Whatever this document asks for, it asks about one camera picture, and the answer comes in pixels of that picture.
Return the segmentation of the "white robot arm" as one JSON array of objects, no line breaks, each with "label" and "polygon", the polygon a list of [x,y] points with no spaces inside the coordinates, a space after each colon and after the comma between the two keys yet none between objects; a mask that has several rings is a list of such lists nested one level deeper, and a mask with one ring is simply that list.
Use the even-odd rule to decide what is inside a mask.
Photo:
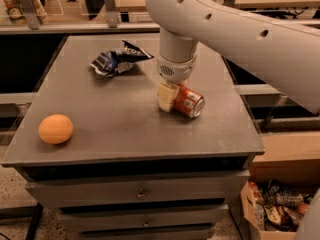
[{"label": "white robot arm", "polygon": [[202,43],[280,93],[320,112],[320,31],[214,0],[145,0],[160,26],[157,70],[171,86],[187,80]]}]

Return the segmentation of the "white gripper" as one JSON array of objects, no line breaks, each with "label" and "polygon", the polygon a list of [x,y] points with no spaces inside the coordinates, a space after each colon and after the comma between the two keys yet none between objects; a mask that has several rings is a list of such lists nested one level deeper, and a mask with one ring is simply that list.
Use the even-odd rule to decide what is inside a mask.
[{"label": "white gripper", "polygon": [[161,55],[158,56],[157,72],[163,79],[169,81],[158,84],[158,105],[161,110],[171,111],[179,92],[179,87],[175,84],[182,83],[190,77],[195,67],[196,58],[197,55],[194,55],[186,62],[171,62]]}]

